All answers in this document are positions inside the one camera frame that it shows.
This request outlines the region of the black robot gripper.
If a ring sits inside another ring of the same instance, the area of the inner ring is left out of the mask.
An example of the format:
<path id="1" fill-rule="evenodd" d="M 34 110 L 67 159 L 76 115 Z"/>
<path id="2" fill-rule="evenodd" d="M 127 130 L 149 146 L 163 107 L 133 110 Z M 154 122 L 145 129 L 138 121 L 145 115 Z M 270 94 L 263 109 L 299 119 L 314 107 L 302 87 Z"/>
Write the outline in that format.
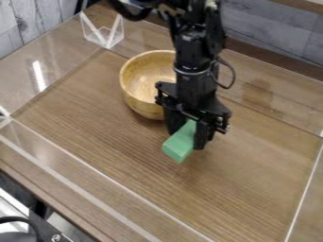
<path id="1" fill-rule="evenodd" d="M 215 132 L 227 132 L 233 112 L 218 98 L 218 87 L 214 73 L 178 74 L 175 83 L 158 81 L 155 84 L 155 103 L 165 109 L 170 135 L 179 131 L 189 119 L 197 121 L 195 150 L 205 149 Z"/>

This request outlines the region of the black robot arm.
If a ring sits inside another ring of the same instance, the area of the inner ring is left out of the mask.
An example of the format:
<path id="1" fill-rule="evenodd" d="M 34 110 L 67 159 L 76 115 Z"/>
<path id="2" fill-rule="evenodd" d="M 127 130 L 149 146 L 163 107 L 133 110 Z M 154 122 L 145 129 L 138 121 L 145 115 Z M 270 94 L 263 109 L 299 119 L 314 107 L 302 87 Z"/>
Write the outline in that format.
<path id="1" fill-rule="evenodd" d="M 145 20 L 157 12 L 169 23 L 174 43 L 175 82 L 155 84 L 155 102 L 163 107 L 170 133 L 186 122 L 197 122 L 194 149 L 205 149 L 218 132 L 226 133 L 233 112 L 218 97 L 219 67 L 226 33 L 221 0 L 106 0 L 130 21 Z"/>

